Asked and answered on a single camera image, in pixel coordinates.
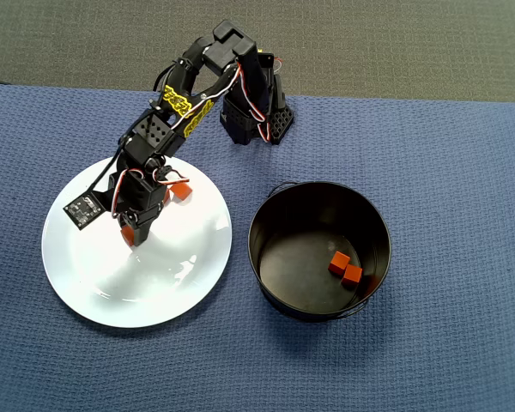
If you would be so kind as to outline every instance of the table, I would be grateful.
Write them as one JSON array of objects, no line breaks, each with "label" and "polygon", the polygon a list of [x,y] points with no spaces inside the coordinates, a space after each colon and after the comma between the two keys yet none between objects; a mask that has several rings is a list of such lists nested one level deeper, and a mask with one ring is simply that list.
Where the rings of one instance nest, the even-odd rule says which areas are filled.
[{"label": "table", "polygon": [[[277,147],[233,145],[215,107],[178,156],[226,199],[227,268],[185,315],[115,330],[54,294],[40,235],[153,95],[0,86],[1,411],[515,411],[515,104],[288,97]],[[358,315],[304,324],[261,295],[247,230],[285,180],[343,183],[385,218],[390,272]]]}]

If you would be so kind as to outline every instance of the gray carpet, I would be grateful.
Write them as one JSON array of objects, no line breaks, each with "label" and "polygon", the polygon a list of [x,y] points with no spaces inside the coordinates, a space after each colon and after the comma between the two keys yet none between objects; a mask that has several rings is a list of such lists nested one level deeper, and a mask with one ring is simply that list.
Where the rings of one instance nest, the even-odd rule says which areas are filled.
[{"label": "gray carpet", "polygon": [[0,80],[148,90],[228,18],[284,59],[288,94],[515,101],[515,0],[248,4],[0,0]]}]

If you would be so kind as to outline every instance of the yellow sticker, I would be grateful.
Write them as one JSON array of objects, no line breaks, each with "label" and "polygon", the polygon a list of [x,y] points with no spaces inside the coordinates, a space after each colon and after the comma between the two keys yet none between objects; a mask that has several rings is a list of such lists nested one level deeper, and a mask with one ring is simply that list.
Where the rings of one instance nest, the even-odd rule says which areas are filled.
[{"label": "yellow sticker", "polygon": [[208,100],[206,104],[204,105],[203,109],[198,112],[198,115],[196,115],[192,121],[185,127],[185,130],[183,130],[183,133],[185,134],[185,139],[192,133],[193,130],[196,129],[200,121],[206,116],[209,112],[209,110],[214,106],[214,102],[212,100]]},{"label": "yellow sticker", "polygon": [[164,98],[165,101],[170,103],[170,106],[173,110],[179,113],[181,116],[186,114],[192,108],[192,104],[187,101],[187,99],[179,94],[175,93],[175,90],[170,86],[164,87]]}]

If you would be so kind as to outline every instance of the bowl rim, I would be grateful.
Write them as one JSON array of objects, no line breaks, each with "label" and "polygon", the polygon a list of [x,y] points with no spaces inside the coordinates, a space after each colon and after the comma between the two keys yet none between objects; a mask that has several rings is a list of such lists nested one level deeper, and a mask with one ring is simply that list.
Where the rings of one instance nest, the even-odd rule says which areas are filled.
[{"label": "bowl rim", "polygon": [[[299,307],[295,307],[295,306],[292,306],[290,304],[288,304],[287,302],[285,302],[284,300],[278,298],[275,294],[273,294],[269,288],[267,288],[263,281],[261,280],[261,277],[258,275],[258,271],[256,270],[256,267],[254,266],[254,263],[252,262],[251,260],[251,252],[250,252],[250,233],[251,233],[251,228],[253,227],[253,224],[254,224],[254,221],[256,220],[256,216],[258,215],[259,211],[261,210],[261,208],[270,200],[272,199],[273,197],[279,195],[280,193],[283,193],[284,191],[289,191],[297,186],[302,186],[302,185],[316,185],[316,184],[322,184],[322,185],[334,185],[334,186],[339,186],[339,187],[342,187],[343,189],[345,190],[348,190],[348,191],[352,191],[353,193],[355,193],[357,196],[360,196],[362,197],[366,202],[368,202],[368,204],[370,204],[370,206],[372,206],[372,208],[374,209],[374,211],[378,214],[379,216],[379,219],[381,220],[381,222],[383,223],[384,225],[384,228],[385,228],[385,232],[387,233],[387,245],[388,245],[388,251],[389,251],[389,257],[387,259],[387,266],[385,267],[385,273],[381,279],[381,281],[378,283],[378,286],[376,286],[376,288],[374,288],[374,290],[368,294],[368,296],[362,300],[358,300],[356,301],[355,303],[353,303],[351,306],[348,306],[348,307],[345,307],[343,308],[342,310],[339,310],[339,311],[334,311],[334,312],[309,312],[309,311],[305,311],[303,309],[300,309]],[[284,183],[281,183],[280,185],[278,185],[277,187],[280,187],[281,185],[285,185],[285,187],[279,189],[278,191],[274,192],[273,194],[271,194],[270,196],[266,197],[265,200],[259,205],[259,207],[257,208],[256,210],[256,213],[254,214],[254,216],[252,217],[251,219],[251,223],[250,223],[250,228],[248,229],[248,243],[247,243],[247,249],[248,249],[248,259],[250,260],[250,265],[251,265],[251,269],[253,270],[254,272],[254,276],[256,277],[257,281],[259,282],[259,285],[261,288],[264,288],[268,294],[270,294],[272,297],[274,297],[280,304],[286,306],[286,307],[289,307],[290,309],[296,311],[296,312],[300,312],[302,314],[305,314],[305,315],[310,315],[310,316],[324,316],[324,317],[334,317],[334,316],[338,316],[338,315],[341,315],[341,314],[344,314],[345,312],[355,308],[356,306],[360,305],[360,304],[363,304],[365,302],[367,302],[373,294],[376,293],[376,291],[379,289],[379,287],[384,283],[385,281],[385,278],[387,277],[387,274],[389,273],[389,267],[391,266],[391,234],[389,233],[389,228],[387,227],[387,224],[385,223],[385,219],[384,217],[381,215],[381,213],[379,213],[378,211],[378,208],[376,208],[376,206],[374,206],[374,204],[372,202],[370,202],[370,200],[362,195],[361,193],[359,193],[358,191],[354,190],[354,189],[351,189],[350,187],[346,186],[346,185],[342,185],[340,183],[336,183],[336,182],[328,182],[328,181],[323,181],[323,180],[317,180],[317,181],[306,181],[306,182],[299,182],[299,183],[295,183],[295,182],[284,182]]]}]

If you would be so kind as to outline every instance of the pot handle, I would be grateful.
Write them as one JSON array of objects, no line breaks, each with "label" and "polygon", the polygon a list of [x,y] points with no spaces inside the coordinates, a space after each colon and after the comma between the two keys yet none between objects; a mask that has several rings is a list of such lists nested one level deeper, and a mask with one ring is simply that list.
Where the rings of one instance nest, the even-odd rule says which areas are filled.
[{"label": "pot handle", "polygon": [[366,299],[364,302],[360,303],[358,306],[355,306],[353,310],[345,312],[344,314],[337,316],[336,319],[345,319],[349,316],[355,315],[356,313],[360,312],[366,305],[368,305],[369,299]]},{"label": "pot handle", "polygon": [[267,197],[271,197],[273,196],[273,194],[278,191],[281,187],[283,187],[284,185],[297,185],[298,182],[282,182],[280,183],[279,185],[276,185],[272,191],[269,192],[269,195],[267,195]]}]

